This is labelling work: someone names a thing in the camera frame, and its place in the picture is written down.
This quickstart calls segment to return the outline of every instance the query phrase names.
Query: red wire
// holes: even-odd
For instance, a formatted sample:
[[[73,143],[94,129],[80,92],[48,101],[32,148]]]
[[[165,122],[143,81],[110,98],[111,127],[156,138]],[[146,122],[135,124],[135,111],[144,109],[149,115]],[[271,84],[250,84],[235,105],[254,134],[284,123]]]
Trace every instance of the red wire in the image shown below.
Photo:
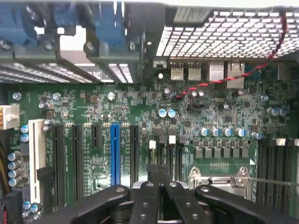
[[[177,96],[178,99],[183,98],[183,96],[187,95],[188,91],[193,91],[193,90],[197,90],[199,87],[203,87],[203,86],[209,86],[209,84],[217,84],[217,83],[223,83],[223,82],[227,82],[227,81],[232,81],[232,80],[236,80],[238,78],[243,78],[243,77],[247,77],[252,75],[256,70],[262,69],[264,67],[267,66],[267,64],[271,61],[271,59],[277,54],[277,52],[279,51],[281,44],[284,42],[285,39],[285,34],[287,31],[287,21],[286,21],[286,14],[285,11],[283,11],[281,13],[280,16],[280,21],[282,23],[282,29],[283,32],[281,34],[281,37],[278,41],[278,44],[276,45],[275,50],[273,50],[273,52],[268,56],[268,59],[265,63],[256,66],[253,70],[246,72],[244,74],[242,74],[241,76],[235,76],[235,77],[227,77],[225,79],[220,79],[220,80],[216,80],[216,81],[210,81],[208,83],[199,83],[198,86],[194,86],[194,87],[190,87],[187,91],[182,91],[180,95]]]

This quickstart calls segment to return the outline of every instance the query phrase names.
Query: metal mesh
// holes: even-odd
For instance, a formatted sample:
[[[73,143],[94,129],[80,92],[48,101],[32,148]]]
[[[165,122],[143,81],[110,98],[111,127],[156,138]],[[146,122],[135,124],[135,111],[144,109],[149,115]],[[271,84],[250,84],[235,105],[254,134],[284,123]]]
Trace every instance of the metal mesh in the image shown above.
[[[287,12],[288,30],[277,56],[299,49],[299,12]],[[157,56],[266,58],[282,33],[279,13],[214,11],[201,28],[164,27]]]

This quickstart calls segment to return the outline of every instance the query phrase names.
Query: blue connector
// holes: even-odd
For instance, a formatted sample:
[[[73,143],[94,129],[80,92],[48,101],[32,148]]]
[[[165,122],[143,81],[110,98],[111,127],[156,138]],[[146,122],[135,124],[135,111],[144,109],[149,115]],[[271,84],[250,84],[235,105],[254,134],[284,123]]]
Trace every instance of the blue connector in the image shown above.
[[[121,183],[121,125],[110,126],[111,186]]]

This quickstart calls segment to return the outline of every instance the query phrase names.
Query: power connector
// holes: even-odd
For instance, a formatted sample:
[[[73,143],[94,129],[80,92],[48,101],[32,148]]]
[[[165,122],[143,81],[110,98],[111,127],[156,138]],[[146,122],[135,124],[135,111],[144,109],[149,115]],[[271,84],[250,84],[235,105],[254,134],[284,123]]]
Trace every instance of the power connector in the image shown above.
[[[20,127],[20,107],[17,105],[0,106],[0,130]]]

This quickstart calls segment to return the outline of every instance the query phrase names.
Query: pcie slot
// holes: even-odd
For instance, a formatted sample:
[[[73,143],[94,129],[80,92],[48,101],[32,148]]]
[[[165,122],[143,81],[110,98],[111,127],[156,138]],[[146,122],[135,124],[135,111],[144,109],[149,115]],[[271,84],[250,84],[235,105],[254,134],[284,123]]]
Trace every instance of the pcie slot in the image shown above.
[[[121,125],[110,126],[111,186],[121,183]]]
[[[102,129],[100,124],[93,124],[91,127],[92,148],[100,148],[102,145]]]
[[[46,142],[43,119],[29,120],[29,176],[31,203],[43,200],[43,189],[37,179],[36,171],[46,166]]]
[[[64,207],[64,125],[56,124],[53,126],[53,159],[54,170],[54,206]]]
[[[74,159],[74,190],[75,201],[84,197],[83,189],[83,148],[82,148],[82,125],[72,126],[73,159]]]
[[[139,166],[139,134],[138,125],[130,126],[130,150],[131,150],[131,167],[130,167],[130,182],[131,188],[138,181],[138,166]]]

